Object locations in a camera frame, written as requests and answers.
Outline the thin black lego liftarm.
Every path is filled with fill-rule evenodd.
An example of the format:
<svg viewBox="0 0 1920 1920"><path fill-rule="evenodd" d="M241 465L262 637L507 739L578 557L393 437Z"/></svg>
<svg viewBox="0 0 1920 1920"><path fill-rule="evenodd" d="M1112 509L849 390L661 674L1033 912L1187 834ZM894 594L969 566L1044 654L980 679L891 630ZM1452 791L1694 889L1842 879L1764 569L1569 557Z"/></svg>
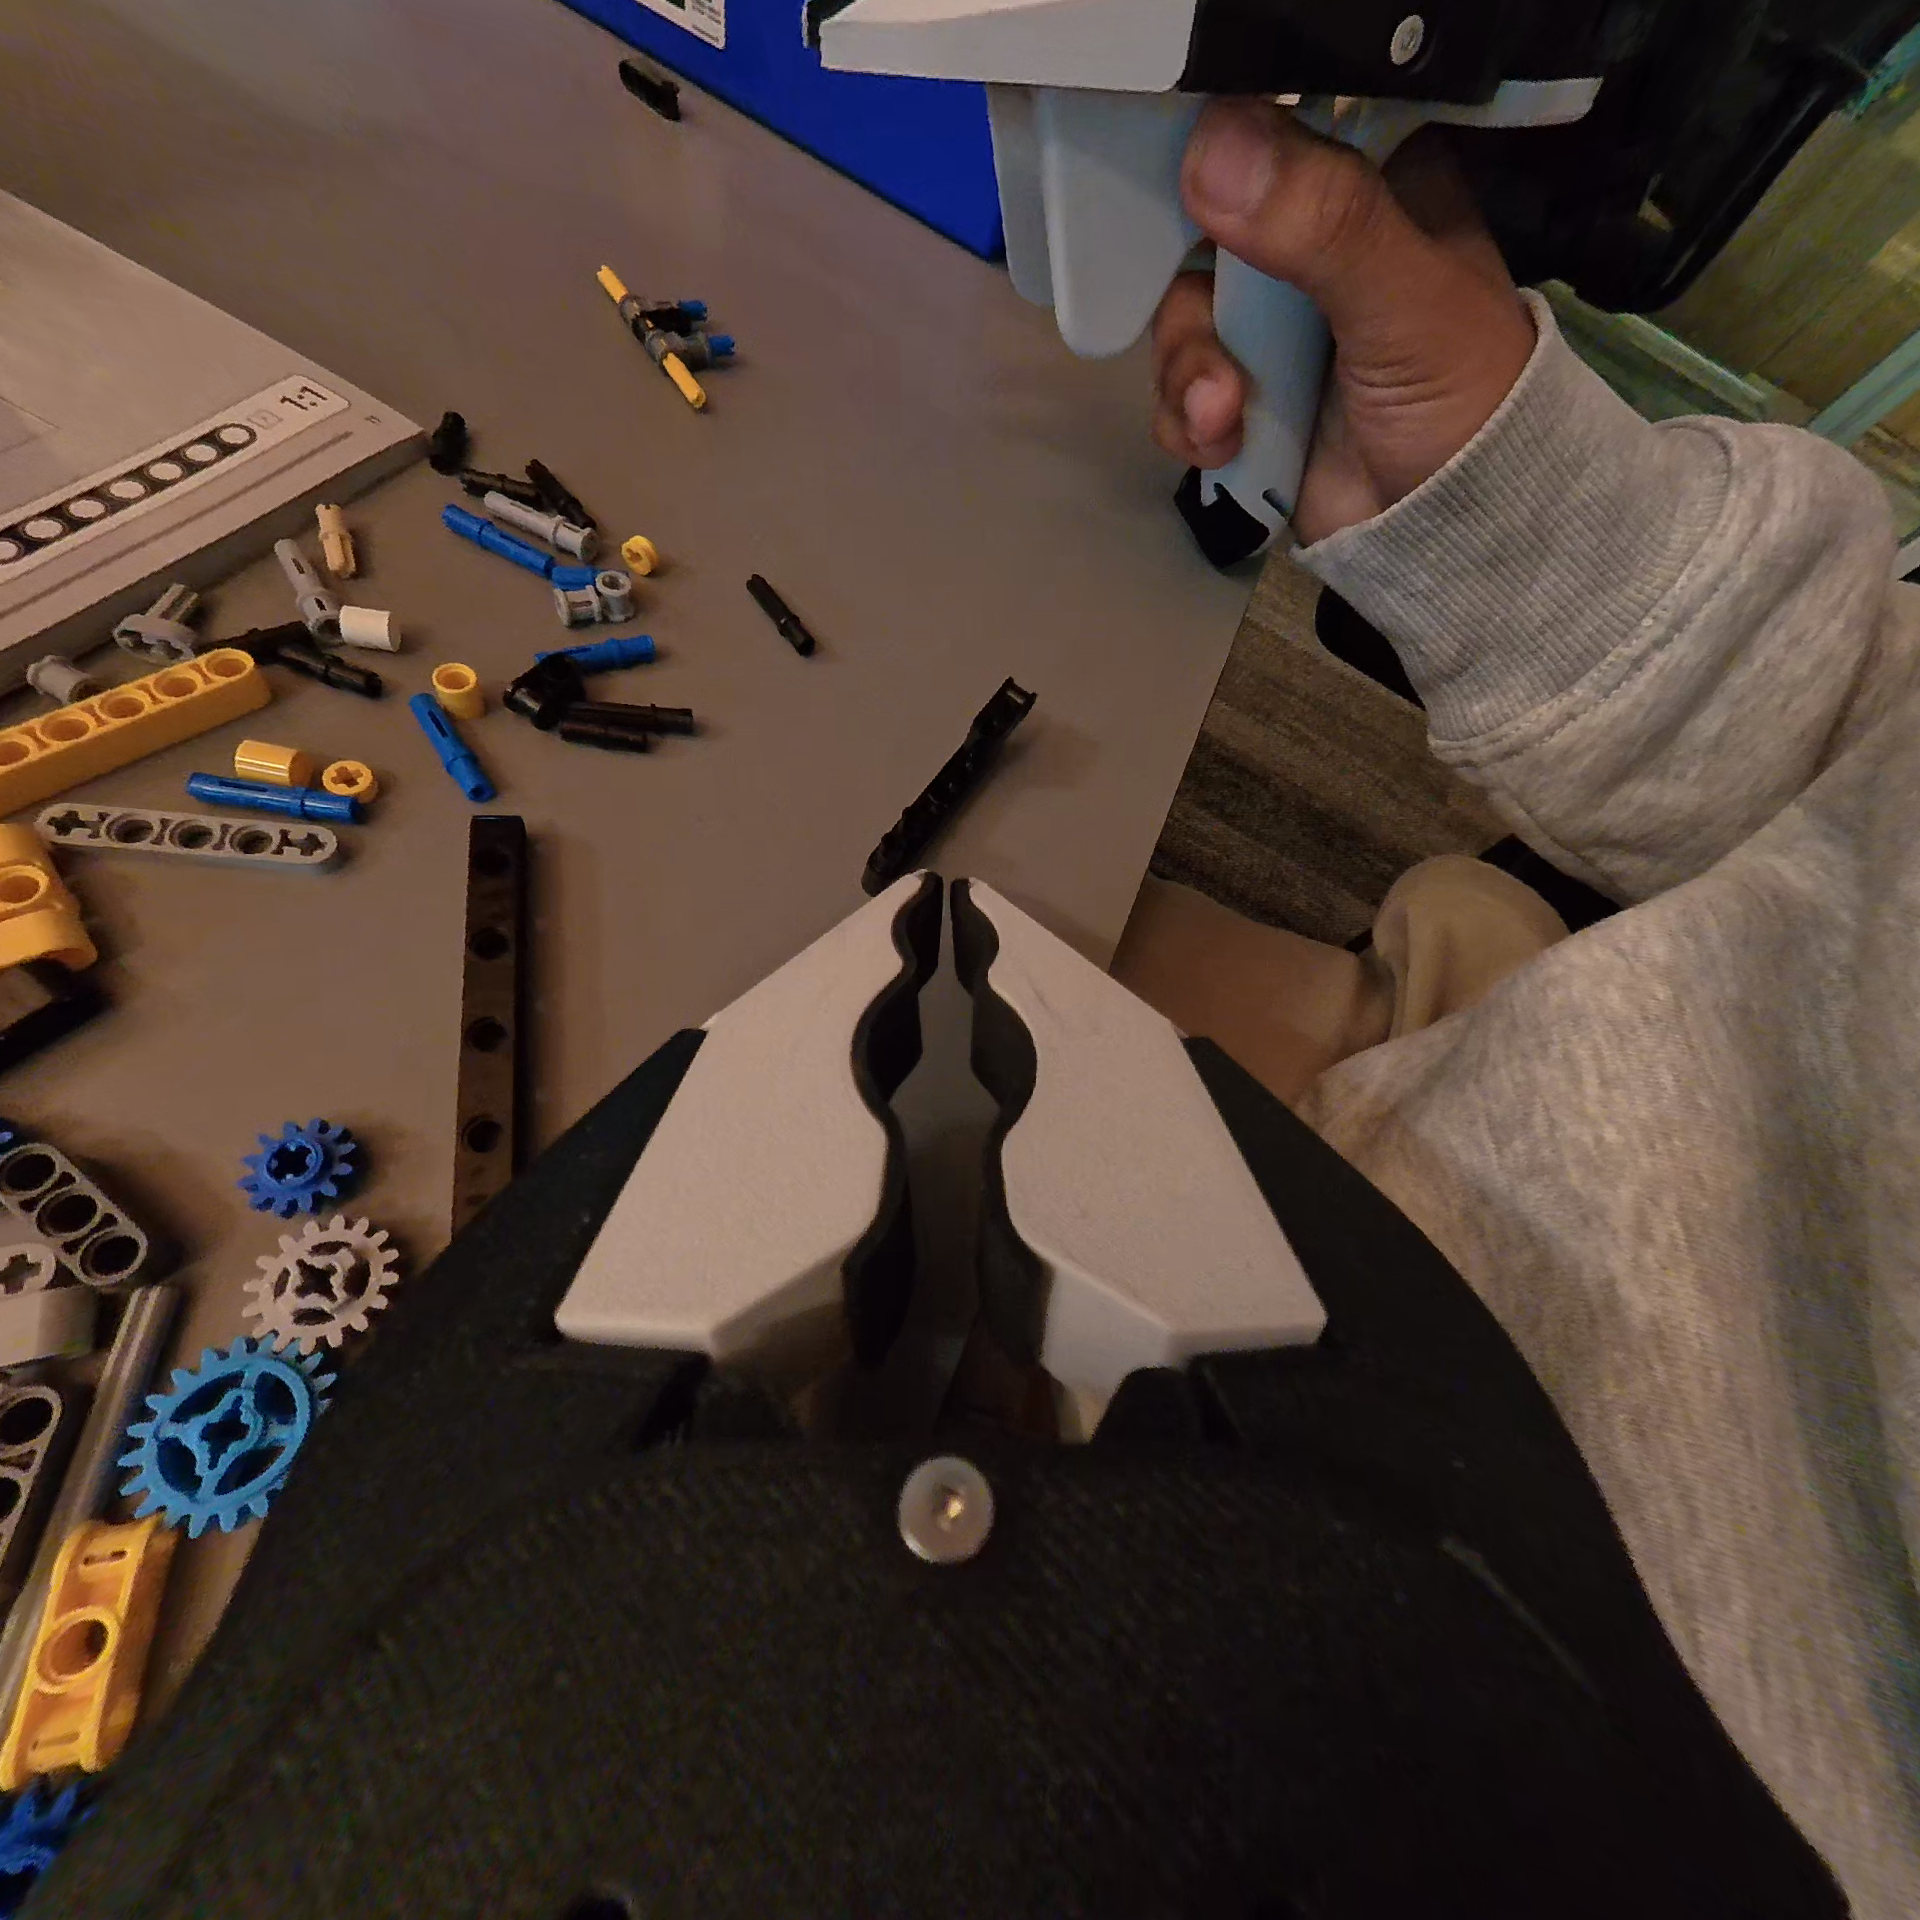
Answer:
<svg viewBox="0 0 1920 1920"><path fill-rule="evenodd" d="M881 896L923 865L923 857L988 779L1006 741L1033 715L1037 703L1038 697L1030 689L1006 679L975 713L958 747L869 854L860 876L865 896Z"/></svg>

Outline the person's right forearm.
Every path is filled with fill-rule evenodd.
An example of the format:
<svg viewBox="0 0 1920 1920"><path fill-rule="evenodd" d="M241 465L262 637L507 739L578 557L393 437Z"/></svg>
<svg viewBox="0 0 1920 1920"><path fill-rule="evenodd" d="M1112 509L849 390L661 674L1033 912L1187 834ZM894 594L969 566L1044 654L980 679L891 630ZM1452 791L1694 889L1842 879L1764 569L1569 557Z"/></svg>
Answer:
<svg viewBox="0 0 1920 1920"><path fill-rule="evenodd" d="M1303 546L1395 648L1436 756L1628 904L1799 839L1917 883L1917 588L1884 492L1807 430L1648 422L1538 341L1436 476Z"/></svg>

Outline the yellow axle lego assembly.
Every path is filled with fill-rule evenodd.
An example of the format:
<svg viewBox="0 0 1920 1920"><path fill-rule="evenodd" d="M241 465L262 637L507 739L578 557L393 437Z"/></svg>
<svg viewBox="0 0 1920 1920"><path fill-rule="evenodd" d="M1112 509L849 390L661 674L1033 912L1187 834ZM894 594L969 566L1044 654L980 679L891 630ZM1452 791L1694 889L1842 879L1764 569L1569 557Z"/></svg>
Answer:
<svg viewBox="0 0 1920 1920"><path fill-rule="evenodd" d="M708 392L701 375L730 367L738 355L736 338L708 326L708 306L703 300L640 299L608 265L603 265L594 279L637 345L682 401L703 413Z"/></svg>

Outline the person's tan trouser leg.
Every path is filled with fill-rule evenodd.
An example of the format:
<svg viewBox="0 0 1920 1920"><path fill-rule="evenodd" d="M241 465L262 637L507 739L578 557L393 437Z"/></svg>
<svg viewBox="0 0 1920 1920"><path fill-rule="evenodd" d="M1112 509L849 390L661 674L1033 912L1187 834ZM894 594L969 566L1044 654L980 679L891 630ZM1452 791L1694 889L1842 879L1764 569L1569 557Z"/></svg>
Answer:
<svg viewBox="0 0 1920 1920"><path fill-rule="evenodd" d="M1112 977L1292 1107L1340 1062L1474 1008L1569 937L1534 889L1461 854L1404 872L1363 953L1148 879Z"/></svg>

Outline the grey instruction booklet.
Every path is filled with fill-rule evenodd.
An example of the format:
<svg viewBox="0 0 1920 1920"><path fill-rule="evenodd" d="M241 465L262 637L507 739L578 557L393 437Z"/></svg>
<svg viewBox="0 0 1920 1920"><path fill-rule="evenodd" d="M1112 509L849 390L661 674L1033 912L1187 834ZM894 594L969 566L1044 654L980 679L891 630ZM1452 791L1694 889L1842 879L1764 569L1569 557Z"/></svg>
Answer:
<svg viewBox="0 0 1920 1920"><path fill-rule="evenodd" d="M421 458L387 401L2 196L2 689Z"/></svg>

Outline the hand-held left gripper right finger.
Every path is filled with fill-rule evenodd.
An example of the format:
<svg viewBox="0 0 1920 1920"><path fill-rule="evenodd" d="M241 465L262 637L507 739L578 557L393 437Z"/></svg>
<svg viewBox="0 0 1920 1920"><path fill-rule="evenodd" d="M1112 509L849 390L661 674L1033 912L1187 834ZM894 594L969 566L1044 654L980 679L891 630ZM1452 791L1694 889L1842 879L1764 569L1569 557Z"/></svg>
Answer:
<svg viewBox="0 0 1920 1920"><path fill-rule="evenodd" d="M988 884L949 909L994 1105L950 1416L1091 1432L1136 1373L1316 1346L1328 1310L1183 1032Z"/></svg>

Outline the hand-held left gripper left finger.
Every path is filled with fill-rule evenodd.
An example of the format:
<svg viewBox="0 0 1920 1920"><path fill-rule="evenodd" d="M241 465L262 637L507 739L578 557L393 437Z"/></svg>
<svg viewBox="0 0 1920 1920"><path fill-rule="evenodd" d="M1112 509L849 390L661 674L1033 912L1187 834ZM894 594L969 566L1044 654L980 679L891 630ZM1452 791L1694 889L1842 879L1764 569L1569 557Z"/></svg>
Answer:
<svg viewBox="0 0 1920 1920"><path fill-rule="evenodd" d="M946 889L897 880L713 1016L560 1299L562 1337L742 1375L876 1367L914 1293L894 1096Z"/></svg>

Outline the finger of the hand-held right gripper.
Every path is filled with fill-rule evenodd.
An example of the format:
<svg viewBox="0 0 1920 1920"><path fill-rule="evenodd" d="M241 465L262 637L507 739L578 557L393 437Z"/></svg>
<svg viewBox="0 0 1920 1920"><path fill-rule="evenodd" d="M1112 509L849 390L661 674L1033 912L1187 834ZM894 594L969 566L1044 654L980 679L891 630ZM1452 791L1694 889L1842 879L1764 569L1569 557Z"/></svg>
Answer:
<svg viewBox="0 0 1920 1920"><path fill-rule="evenodd" d="M840 74L1172 92L1196 2L854 2L818 25Z"/></svg>

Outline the long black lego beam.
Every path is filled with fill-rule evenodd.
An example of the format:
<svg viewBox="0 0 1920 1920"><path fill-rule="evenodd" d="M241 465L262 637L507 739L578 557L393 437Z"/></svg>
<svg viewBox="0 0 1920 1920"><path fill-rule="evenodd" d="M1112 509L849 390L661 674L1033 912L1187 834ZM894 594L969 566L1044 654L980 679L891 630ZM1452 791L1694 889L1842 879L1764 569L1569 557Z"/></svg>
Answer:
<svg viewBox="0 0 1920 1920"><path fill-rule="evenodd" d="M449 1233L517 1178L525 1062L528 839L523 818L468 824Z"/></svg>

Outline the person's right hand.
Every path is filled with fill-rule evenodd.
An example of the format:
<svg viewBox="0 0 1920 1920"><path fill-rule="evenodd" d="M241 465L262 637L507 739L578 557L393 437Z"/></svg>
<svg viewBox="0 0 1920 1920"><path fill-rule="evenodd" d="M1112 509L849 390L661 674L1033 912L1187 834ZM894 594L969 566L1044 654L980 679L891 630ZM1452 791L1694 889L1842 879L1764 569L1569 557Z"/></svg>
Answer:
<svg viewBox="0 0 1920 1920"><path fill-rule="evenodd" d="M1280 105L1212 102L1180 189L1222 261L1292 286L1325 318L1330 373L1292 513L1303 546L1418 492L1523 381L1538 326L1444 128L1380 168Z"/></svg>

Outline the blue plastic bin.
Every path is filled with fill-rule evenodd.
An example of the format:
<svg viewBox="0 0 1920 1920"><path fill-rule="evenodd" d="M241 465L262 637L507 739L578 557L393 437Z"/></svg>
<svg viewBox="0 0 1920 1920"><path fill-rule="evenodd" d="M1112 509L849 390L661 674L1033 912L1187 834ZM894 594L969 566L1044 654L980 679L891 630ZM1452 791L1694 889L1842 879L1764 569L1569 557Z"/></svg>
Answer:
<svg viewBox="0 0 1920 1920"><path fill-rule="evenodd" d="M573 10L967 253L1004 259L980 84L829 71L804 43L803 2L575 2Z"/></svg>

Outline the person's grey sweatshirt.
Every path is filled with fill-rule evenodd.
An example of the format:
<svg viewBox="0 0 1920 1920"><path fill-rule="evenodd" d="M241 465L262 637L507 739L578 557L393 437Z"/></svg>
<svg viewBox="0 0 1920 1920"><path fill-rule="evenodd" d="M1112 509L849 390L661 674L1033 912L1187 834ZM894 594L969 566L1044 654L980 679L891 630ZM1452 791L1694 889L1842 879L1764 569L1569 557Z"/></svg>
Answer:
<svg viewBox="0 0 1920 1920"><path fill-rule="evenodd" d="M1564 939L1462 1008L1471 884L1375 942L1413 1031L1315 1121L1495 1310L1571 1428L1693 1680L1856 1916L1917 1916L1917 1467L1870 1353L1917 1305L1912 930L1780 852Z"/></svg>

